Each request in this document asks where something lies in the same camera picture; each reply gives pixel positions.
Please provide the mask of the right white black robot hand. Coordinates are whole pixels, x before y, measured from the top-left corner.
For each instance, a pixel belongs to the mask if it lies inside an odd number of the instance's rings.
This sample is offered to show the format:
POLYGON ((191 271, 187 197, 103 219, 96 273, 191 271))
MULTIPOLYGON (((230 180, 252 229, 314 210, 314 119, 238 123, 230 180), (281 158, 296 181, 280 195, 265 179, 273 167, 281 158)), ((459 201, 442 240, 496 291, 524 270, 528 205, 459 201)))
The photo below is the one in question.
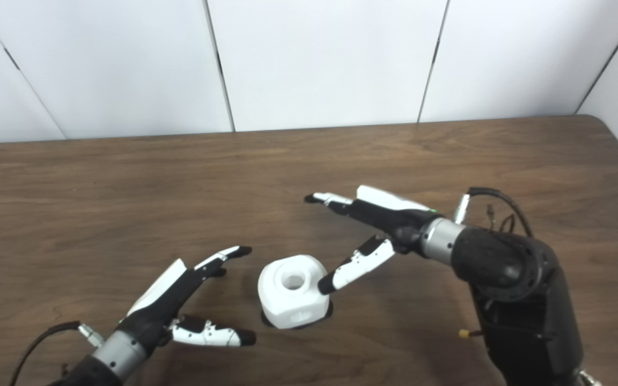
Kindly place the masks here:
POLYGON ((370 237, 336 269, 319 279, 317 288, 323 295, 344 288, 397 254, 416 253, 426 257, 424 238, 427 230, 434 220, 442 218, 436 210, 425 205, 368 185, 359 186, 354 199, 315 192, 305 196, 304 201, 324 205, 338 215, 383 233, 370 237))

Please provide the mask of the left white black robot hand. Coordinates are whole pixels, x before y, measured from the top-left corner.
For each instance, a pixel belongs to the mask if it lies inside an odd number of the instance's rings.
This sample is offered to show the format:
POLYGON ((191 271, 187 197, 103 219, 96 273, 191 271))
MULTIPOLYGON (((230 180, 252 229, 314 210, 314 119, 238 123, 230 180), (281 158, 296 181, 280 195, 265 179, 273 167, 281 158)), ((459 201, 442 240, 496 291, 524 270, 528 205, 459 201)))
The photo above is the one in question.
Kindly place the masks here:
POLYGON ((248 256, 251 251, 251 247, 236 245, 216 252, 194 267, 177 259, 135 301, 116 330, 127 335, 128 342, 138 345, 147 357, 172 340, 199 346, 254 345, 256 334, 251 330, 220 326, 207 318, 179 314, 182 306, 208 279, 226 273, 223 268, 226 261, 248 256))

